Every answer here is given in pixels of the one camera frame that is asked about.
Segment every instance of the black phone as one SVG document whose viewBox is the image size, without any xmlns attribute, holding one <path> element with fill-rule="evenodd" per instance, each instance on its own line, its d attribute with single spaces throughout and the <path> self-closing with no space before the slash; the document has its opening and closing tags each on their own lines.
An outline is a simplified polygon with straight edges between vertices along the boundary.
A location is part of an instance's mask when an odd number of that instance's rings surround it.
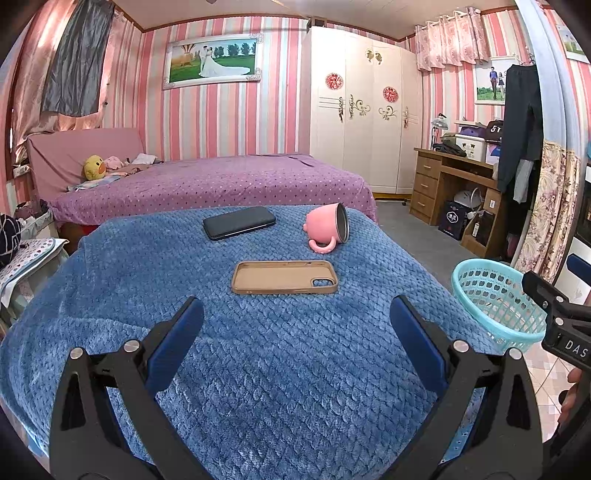
<svg viewBox="0 0 591 480">
<path fill-rule="evenodd" d="M 211 240 L 221 240 L 271 225 L 275 225 L 275 215 L 265 207 L 244 208 L 203 220 L 203 228 Z"/>
</svg>

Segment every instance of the headboard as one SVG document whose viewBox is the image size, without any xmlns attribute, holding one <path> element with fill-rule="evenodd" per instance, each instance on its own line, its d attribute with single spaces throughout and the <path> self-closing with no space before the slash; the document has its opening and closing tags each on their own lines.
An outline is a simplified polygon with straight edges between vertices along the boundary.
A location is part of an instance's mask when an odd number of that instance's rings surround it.
<svg viewBox="0 0 591 480">
<path fill-rule="evenodd" d="M 144 146 L 135 128 L 93 128 L 30 135 L 27 151 L 37 195 L 51 200 L 85 181 L 82 165 L 91 155 L 135 159 Z"/>
</svg>

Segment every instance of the wooden desk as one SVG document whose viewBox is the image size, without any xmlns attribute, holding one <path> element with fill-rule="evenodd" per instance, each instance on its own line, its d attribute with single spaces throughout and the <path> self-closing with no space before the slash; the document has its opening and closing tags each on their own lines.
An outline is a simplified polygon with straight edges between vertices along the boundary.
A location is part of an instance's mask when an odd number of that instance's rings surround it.
<svg viewBox="0 0 591 480">
<path fill-rule="evenodd" d="M 417 172 L 414 180 L 410 213 L 429 225 L 438 225 L 441 209 L 461 190 L 480 188 L 485 197 L 484 209 L 495 215 L 486 245 L 472 236 L 475 220 L 471 221 L 462 237 L 462 246 L 482 258 L 500 256 L 505 245 L 506 212 L 501 192 L 492 179 L 492 165 L 469 158 L 457 157 L 433 150 L 415 148 Z"/>
</svg>

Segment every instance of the red paper cutting decoration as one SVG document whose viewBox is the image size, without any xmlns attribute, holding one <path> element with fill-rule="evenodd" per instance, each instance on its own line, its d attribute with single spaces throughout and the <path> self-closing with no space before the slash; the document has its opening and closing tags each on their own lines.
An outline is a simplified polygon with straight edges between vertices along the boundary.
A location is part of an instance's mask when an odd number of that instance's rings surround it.
<svg viewBox="0 0 591 480">
<path fill-rule="evenodd" d="M 329 73 L 326 76 L 326 86 L 331 90 L 338 90 L 344 84 L 343 77 L 338 73 Z"/>
<path fill-rule="evenodd" d="M 398 92 L 392 87 L 386 87 L 384 89 L 384 98 L 389 103 L 398 102 Z"/>
</svg>

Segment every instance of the metal screw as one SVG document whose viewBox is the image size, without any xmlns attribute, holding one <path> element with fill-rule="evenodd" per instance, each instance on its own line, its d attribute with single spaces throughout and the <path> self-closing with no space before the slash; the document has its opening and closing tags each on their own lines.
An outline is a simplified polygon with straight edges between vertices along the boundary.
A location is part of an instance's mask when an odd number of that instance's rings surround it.
<svg viewBox="0 0 591 480">
<path fill-rule="evenodd" d="M 139 348 L 139 342 L 137 340 L 127 340 L 123 345 L 123 350 L 128 353 L 135 352 Z"/>
<path fill-rule="evenodd" d="M 509 348 L 509 356 L 513 360 L 521 360 L 523 354 L 521 353 L 521 350 L 519 350 L 518 348 Z"/>
<path fill-rule="evenodd" d="M 78 360 L 84 354 L 84 350 L 77 346 L 70 351 L 70 358 L 72 360 Z"/>
<path fill-rule="evenodd" d="M 468 345 L 464 340 L 456 340 L 453 342 L 453 349 L 456 352 L 466 353 L 470 349 L 470 345 Z"/>
</svg>

